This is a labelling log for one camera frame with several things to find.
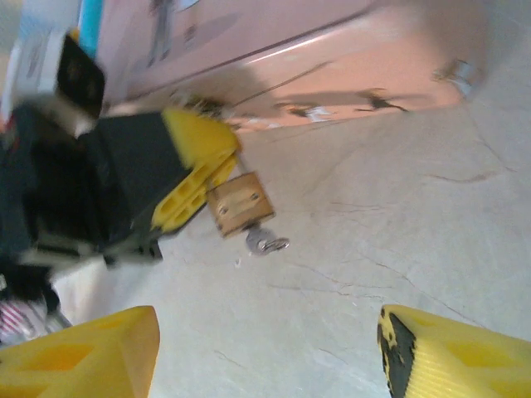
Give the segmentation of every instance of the yellow plastic block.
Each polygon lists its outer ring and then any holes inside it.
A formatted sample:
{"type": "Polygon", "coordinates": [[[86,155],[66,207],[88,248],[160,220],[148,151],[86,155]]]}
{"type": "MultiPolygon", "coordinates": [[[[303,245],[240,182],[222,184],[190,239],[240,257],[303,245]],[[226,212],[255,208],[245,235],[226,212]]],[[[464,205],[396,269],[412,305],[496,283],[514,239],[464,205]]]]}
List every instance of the yellow plastic block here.
{"type": "Polygon", "coordinates": [[[393,398],[531,397],[531,343],[399,305],[378,344],[393,398]]]}
{"type": "Polygon", "coordinates": [[[0,351],[1,398],[145,398],[158,354],[153,307],[0,351]]]}
{"type": "Polygon", "coordinates": [[[215,187],[229,178],[241,147],[231,127],[222,122],[175,108],[166,108],[162,117],[183,166],[192,169],[153,213],[153,227],[170,232],[205,204],[207,182],[215,187]]]}

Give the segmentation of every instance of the cracked floor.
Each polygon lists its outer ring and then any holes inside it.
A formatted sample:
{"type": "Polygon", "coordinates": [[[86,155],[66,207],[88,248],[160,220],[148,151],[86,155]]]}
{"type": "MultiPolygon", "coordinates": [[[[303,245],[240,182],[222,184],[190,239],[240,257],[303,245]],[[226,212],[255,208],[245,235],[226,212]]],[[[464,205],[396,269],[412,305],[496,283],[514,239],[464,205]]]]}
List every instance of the cracked floor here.
{"type": "Polygon", "coordinates": [[[383,303],[531,340],[529,4],[490,4],[490,78],[470,104],[242,137],[288,250],[252,258],[204,211],[160,265],[60,280],[65,314],[153,305],[152,397],[387,397],[383,303]]]}

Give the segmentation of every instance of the blue object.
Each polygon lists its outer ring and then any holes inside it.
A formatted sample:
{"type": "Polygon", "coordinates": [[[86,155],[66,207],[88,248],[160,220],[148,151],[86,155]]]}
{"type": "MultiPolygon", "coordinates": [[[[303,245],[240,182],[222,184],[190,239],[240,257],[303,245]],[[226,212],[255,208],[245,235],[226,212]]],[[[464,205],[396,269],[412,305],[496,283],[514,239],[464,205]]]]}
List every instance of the blue object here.
{"type": "Polygon", "coordinates": [[[80,47],[96,58],[104,0],[83,0],[80,10],[80,47]]]}

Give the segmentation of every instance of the floor crack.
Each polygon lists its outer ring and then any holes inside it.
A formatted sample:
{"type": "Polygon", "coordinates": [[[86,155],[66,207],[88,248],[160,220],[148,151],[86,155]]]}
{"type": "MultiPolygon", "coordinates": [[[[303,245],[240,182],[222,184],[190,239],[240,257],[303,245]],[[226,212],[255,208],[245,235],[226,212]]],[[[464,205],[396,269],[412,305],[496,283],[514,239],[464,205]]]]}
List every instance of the floor crack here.
{"type": "Polygon", "coordinates": [[[335,206],[348,206],[348,207],[354,207],[357,210],[352,211],[371,211],[371,210],[384,210],[385,207],[380,205],[357,205],[354,203],[342,203],[341,201],[332,201],[330,202],[331,205],[335,206]]]}
{"type": "Polygon", "coordinates": [[[474,116],[472,115],[472,113],[470,112],[470,108],[467,109],[467,114],[468,114],[468,117],[470,118],[470,121],[472,122],[472,124],[474,125],[475,127],[475,131],[477,133],[477,138],[479,139],[480,143],[486,147],[489,152],[492,154],[492,156],[494,156],[498,162],[501,164],[501,166],[507,170],[508,172],[517,172],[518,170],[515,170],[509,166],[507,166],[507,163],[505,162],[505,160],[499,155],[499,153],[497,153],[491,146],[490,144],[487,142],[487,140],[485,139],[485,137],[483,137],[483,134],[481,134],[481,129],[480,129],[480,126],[477,124],[477,122],[475,121],[475,118],[474,116]]]}
{"type": "Polygon", "coordinates": [[[344,288],[349,288],[349,287],[365,288],[365,289],[390,289],[391,288],[391,286],[378,286],[378,285],[367,285],[367,284],[355,284],[354,282],[343,282],[341,280],[337,280],[337,279],[334,279],[334,278],[332,278],[332,277],[330,277],[330,276],[328,276],[326,274],[323,274],[322,272],[320,272],[320,271],[318,271],[318,270],[316,270],[316,269],[314,269],[312,267],[309,267],[308,265],[297,264],[297,263],[293,263],[293,262],[289,262],[288,264],[289,265],[293,265],[295,267],[302,268],[302,269],[307,269],[308,271],[310,271],[310,272],[312,272],[314,274],[317,274],[318,276],[320,276],[322,278],[325,278],[325,279],[329,280],[330,282],[333,282],[335,284],[340,285],[339,290],[344,289],[344,288]]]}
{"type": "Polygon", "coordinates": [[[344,363],[345,365],[348,365],[348,362],[346,362],[344,359],[338,357],[337,355],[335,355],[333,352],[330,352],[328,350],[324,350],[323,348],[318,348],[319,351],[321,352],[326,352],[327,354],[329,354],[330,356],[334,357],[335,359],[337,359],[338,361],[341,361],[342,363],[344,363]]]}
{"type": "Polygon", "coordinates": [[[369,257],[367,257],[366,255],[364,255],[363,253],[360,253],[358,252],[361,256],[363,256],[366,260],[368,261],[371,261],[372,263],[374,263],[375,265],[379,266],[379,267],[383,267],[385,269],[388,269],[390,270],[391,272],[393,272],[394,274],[398,275],[400,279],[403,279],[405,280],[406,282],[408,282],[415,290],[418,290],[421,294],[424,294],[426,295],[427,297],[429,297],[430,299],[432,299],[433,301],[439,303],[440,305],[442,305],[443,307],[447,308],[448,310],[452,311],[453,313],[459,315],[460,317],[462,317],[463,319],[466,319],[467,321],[473,323],[473,324],[476,324],[478,326],[481,326],[482,328],[485,328],[484,325],[482,325],[481,323],[479,323],[478,321],[472,319],[472,318],[469,318],[467,316],[465,316],[463,313],[460,313],[459,311],[457,311],[456,309],[453,309],[452,307],[450,307],[448,304],[446,304],[445,302],[443,302],[442,300],[432,296],[431,294],[429,294],[428,292],[418,288],[405,274],[401,273],[401,272],[398,272],[396,271],[395,269],[389,267],[388,265],[385,265],[385,264],[382,264],[382,263],[379,263],[369,257]]]}
{"type": "Polygon", "coordinates": [[[314,292],[314,293],[336,293],[336,294],[339,294],[340,296],[350,296],[351,295],[351,293],[343,293],[343,292],[341,292],[340,291],[341,289],[338,289],[338,290],[312,289],[312,288],[302,288],[302,287],[299,287],[299,286],[279,286],[278,284],[268,284],[267,286],[270,287],[270,288],[273,288],[273,289],[291,290],[291,291],[294,291],[294,292],[301,292],[301,293],[314,292]]]}
{"type": "Polygon", "coordinates": [[[242,364],[234,361],[233,359],[229,358],[227,355],[225,355],[223,352],[221,351],[218,351],[218,350],[214,350],[214,353],[217,354],[217,356],[222,359],[223,361],[227,361],[227,362],[230,362],[232,363],[233,365],[236,365],[238,367],[240,367],[241,369],[247,369],[245,366],[243,366],[242,364]]]}
{"type": "Polygon", "coordinates": [[[429,178],[435,178],[436,180],[442,180],[444,182],[453,182],[455,184],[474,184],[477,182],[483,182],[490,180],[493,177],[497,177],[500,175],[500,172],[482,172],[481,174],[478,174],[477,176],[473,176],[471,178],[465,178],[465,179],[455,179],[455,178],[448,178],[444,176],[438,176],[436,174],[426,174],[425,177],[429,178]]]}

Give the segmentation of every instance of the wooden block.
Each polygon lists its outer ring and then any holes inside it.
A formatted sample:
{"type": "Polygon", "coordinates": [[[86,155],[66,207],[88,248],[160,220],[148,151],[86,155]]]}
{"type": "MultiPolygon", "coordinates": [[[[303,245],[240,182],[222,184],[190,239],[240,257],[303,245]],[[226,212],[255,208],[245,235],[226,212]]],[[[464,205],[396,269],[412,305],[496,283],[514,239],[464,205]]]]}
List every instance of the wooden block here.
{"type": "Polygon", "coordinates": [[[224,238],[275,216],[258,176],[253,172],[213,188],[207,193],[207,202],[224,238]]]}

